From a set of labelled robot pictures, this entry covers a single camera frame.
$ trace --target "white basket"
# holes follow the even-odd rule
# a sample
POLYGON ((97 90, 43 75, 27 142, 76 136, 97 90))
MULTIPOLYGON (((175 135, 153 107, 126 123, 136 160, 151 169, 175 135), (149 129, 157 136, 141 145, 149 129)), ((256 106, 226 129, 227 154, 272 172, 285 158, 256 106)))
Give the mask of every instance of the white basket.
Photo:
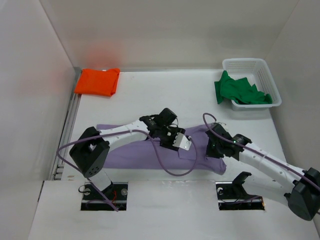
POLYGON ((247 77, 251 85, 255 84, 258 91, 270 94, 272 104, 237 104, 232 100, 232 109, 239 110, 261 110, 277 107, 282 100, 265 60, 260 58, 230 58, 222 62, 226 70, 234 80, 247 77))

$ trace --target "folded orange towel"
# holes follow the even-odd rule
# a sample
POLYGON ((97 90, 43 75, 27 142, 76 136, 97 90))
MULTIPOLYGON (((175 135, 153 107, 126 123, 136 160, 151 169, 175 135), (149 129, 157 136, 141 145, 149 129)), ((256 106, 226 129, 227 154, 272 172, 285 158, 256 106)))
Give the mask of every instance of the folded orange towel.
POLYGON ((119 68, 108 71, 83 69, 74 93, 111 97, 116 93, 119 74, 119 68))

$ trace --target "wire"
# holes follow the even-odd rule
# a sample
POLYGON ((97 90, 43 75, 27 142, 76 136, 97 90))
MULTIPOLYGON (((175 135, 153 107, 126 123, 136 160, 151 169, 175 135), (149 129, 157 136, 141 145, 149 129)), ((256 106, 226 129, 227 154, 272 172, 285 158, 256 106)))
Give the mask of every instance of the wire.
POLYGON ((108 174, 106 173, 106 171, 103 170, 103 172, 104 172, 104 174, 106 175, 106 177, 110 180, 110 182, 112 183, 111 178, 108 176, 108 174))
POLYGON ((116 191, 113 191, 113 194, 114 194, 114 197, 112 199, 112 204, 114 204, 114 201, 117 199, 117 192, 116 191))
MULTIPOLYGON (((163 170, 172 175, 172 176, 175 176, 175 177, 182 177, 182 176, 185 176, 189 173, 191 173, 197 163, 198 163, 198 158, 199 158, 199 154, 198 154, 198 149, 197 149, 197 146, 195 145, 195 142, 193 141, 193 139, 190 137, 189 140, 192 142, 193 146, 194 146, 194 149, 195 149, 195 161, 194 161, 194 164, 193 166, 190 168, 190 170, 188 170, 187 172, 184 172, 184 173, 181 173, 181 174, 176 174, 176 173, 173 173, 173 172, 170 172, 169 170, 166 169, 165 165, 163 164, 161 158, 160 158, 160 155, 159 155, 159 152, 157 150, 157 146, 156 146, 156 142, 154 141, 154 139, 145 131, 142 131, 142 130, 138 130, 138 129, 134 129, 134 130, 127 130, 127 131, 120 131, 120 132, 113 132, 113 133, 108 133, 108 134, 103 134, 103 135, 97 135, 97 136, 91 136, 91 137, 86 137, 86 138, 83 138, 83 139, 80 139, 80 140, 77 140, 77 141, 73 141, 73 142, 69 142, 61 147, 59 147, 57 150, 56 150, 56 155, 59 159, 61 159, 62 161, 64 161, 66 164, 68 164, 69 166, 71 166, 72 168, 74 168, 75 170, 80 171, 80 169, 78 167, 76 167, 74 164, 72 164, 71 162, 69 162, 68 160, 66 160, 63 156, 60 155, 60 151, 62 149, 65 149, 69 146, 72 146, 72 145, 75 145, 75 144, 79 144, 79 143, 84 143, 84 142, 87 142, 87 141, 90 141, 90 140, 94 140, 94 139, 100 139, 100 138, 105 138, 105 137, 112 137, 112 136, 116 136, 116 135, 122 135, 122 134, 128 134, 128 133, 131 133, 131 132, 134 132, 134 133, 142 133, 142 134, 145 134, 151 141, 152 143, 152 146, 154 148, 154 151, 155 151, 155 155, 158 159, 158 162, 160 164, 160 166, 163 168, 163 170)), ((111 206, 116 212, 118 212, 118 209, 112 204, 112 202, 97 188, 97 186, 90 180, 90 178, 87 178, 87 180, 90 182, 90 184, 92 185, 92 187, 104 198, 104 200, 102 200, 103 202, 105 202, 106 204, 108 204, 109 206, 111 206)))
POLYGON ((89 190, 89 191, 88 191, 88 190, 86 191, 86 185, 81 185, 81 186, 78 188, 78 192, 81 193, 81 194, 88 194, 88 193, 90 193, 90 190, 89 190))
POLYGON ((225 204, 244 204, 244 203, 247 203, 247 202, 252 202, 253 200, 258 199, 258 198, 260 198, 260 196, 254 196, 254 197, 251 197, 249 199, 241 200, 241 201, 238 201, 239 198, 237 200, 235 200, 235 201, 232 201, 232 202, 223 201, 223 200, 221 200, 221 201, 223 203, 225 203, 225 204))
POLYGON ((95 199, 95 200, 90 200, 90 201, 87 201, 86 203, 85 203, 85 207, 88 209, 89 208, 89 204, 91 204, 91 203, 93 203, 93 202, 103 202, 103 203, 107 203, 107 201, 105 201, 105 200, 102 200, 102 199, 95 199))
POLYGON ((249 151, 253 152, 254 154, 257 154, 257 155, 259 155, 259 156, 261 156, 261 157, 264 157, 265 159, 269 160, 270 162, 272 162, 272 163, 274 163, 274 164, 276 164, 276 165, 278 165, 278 166, 280 166, 280 167, 282 167, 282 168, 284 168, 284 169, 286 169, 286 170, 294 173, 295 175, 299 176, 300 178, 302 178, 303 180, 305 180, 307 183, 309 183, 311 186, 313 186, 315 189, 317 189, 317 190, 320 192, 320 187, 319 187, 318 185, 316 185, 316 184, 315 184, 313 181, 311 181, 309 178, 303 176, 301 173, 297 172, 296 170, 292 169, 291 167, 288 167, 288 166, 286 166, 285 164, 282 164, 281 162, 278 162, 278 161, 274 160, 273 158, 271 158, 271 157, 269 157, 269 156, 267 156, 267 155, 264 155, 263 153, 261 153, 261 152, 259 152, 259 151, 257 151, 257 150, 254 150, 254 149, 252 149, 252 148, 250 148, 250 147, 248 147, 248 146, 242 145, 242 144, 240 144, 240 143, 233 142, 233 141, 231 141, 231 140, 229 140, 229 139, 226 139, 226 138, 224 138, 223 136, 220 136, 219 134, 217 134, 215 131, 213 131, 213 130, 211 129, 211 127, 210 127, 209 124, 207 123, 207 121, 206 121, 206 116, 212 117, 215 122, 217 121, 217 119, 215 118, 215 116, 213 116, 212 114, 207 113, 207 112, 205 112, 205 113, 202 115, 204 124, 205 124, 206 127, 209 129, 209 131, 210 131, 211 133, 213 133, 217 138, 219 138, 219 139, 221 139, 221 140, 224 140, 224 141, 227 142, 227 143, 230 143, 230 144, 233 144, 233 145, 237 145, 237 146, 239 146, 239 147, 241 147, 241 148, 243 148, 243 149, 249 150, 249 151))
POLYGON ((176 117, 175 120, 176 120, 176 123, 171 123, 170 127, 171 127, 172 125, 175 125, 177 128, 179 127, 179 126, 178 126, 178 125, 179 125, 179 120, 178 120, 178 118, 176 117))

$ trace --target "lavender shirt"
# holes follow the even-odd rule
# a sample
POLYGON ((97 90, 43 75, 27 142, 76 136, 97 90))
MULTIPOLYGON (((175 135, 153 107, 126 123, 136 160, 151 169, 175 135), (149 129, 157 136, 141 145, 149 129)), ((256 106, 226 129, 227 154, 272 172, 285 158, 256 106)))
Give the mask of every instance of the lavender shirt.
MULTIPOLYGON (((116 127, 119 126, 98 124, 96 129, 106 130, 116 127)), ((195 169, 213 171, 222 175, 227 168, 223 159, 206 157, 209 140, 205 133, 207 130, 205 125, 185 129, 185 134, 193 138, 198 150, 199 159, 195 169)), ((163 164, 168 170, 189 170, 196 160, 196 151, 193 145, 189 151, 179 149, 178 152, 160 147, 158 144, 156 147, 163 164)), ((109 169, 162 169, 150 140, 135 141, 114 149, 108 153, 103 167, 109 169)))

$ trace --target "white wall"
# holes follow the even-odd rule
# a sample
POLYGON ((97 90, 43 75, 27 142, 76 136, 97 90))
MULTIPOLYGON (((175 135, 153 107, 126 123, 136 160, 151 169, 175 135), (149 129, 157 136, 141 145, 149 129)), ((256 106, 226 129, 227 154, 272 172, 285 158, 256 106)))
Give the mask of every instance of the white wall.
POLYGON ((39 0, 0 0, 0 239, 25 240, 74 71, 39 0))
POLYGON ((298 0, 40 0, 74 66, 221 68, 265 58, 298 0))
MULTIPOLYGON (((266 60, 282 105, 272 117, 288 162, 320 170, 320 1, 300 0, 266 60)), ((316 216, 318 232, 320 217, 316 216)))

